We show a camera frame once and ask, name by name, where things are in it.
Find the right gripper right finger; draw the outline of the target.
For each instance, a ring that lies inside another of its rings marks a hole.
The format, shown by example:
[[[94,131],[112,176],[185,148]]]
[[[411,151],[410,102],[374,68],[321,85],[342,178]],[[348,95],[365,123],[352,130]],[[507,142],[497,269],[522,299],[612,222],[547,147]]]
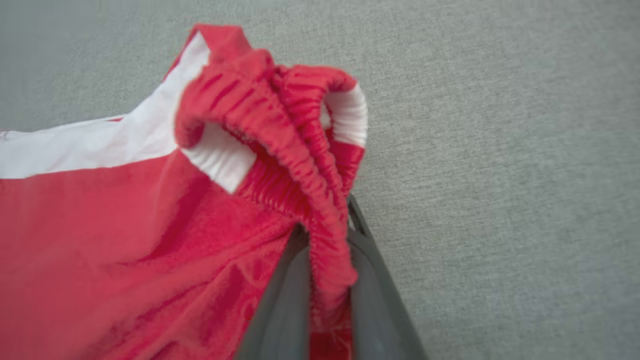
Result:
[[[355,360],[427,360],[393,278],[354,195],[347,243],[358,280],[350,289]]]

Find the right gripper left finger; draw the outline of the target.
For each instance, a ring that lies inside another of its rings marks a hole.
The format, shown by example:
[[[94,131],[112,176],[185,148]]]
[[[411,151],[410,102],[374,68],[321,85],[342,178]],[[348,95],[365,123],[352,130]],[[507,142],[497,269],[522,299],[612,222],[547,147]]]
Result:
[[[234,359],[308,360],[311,285],[309,235],[297,224]]]

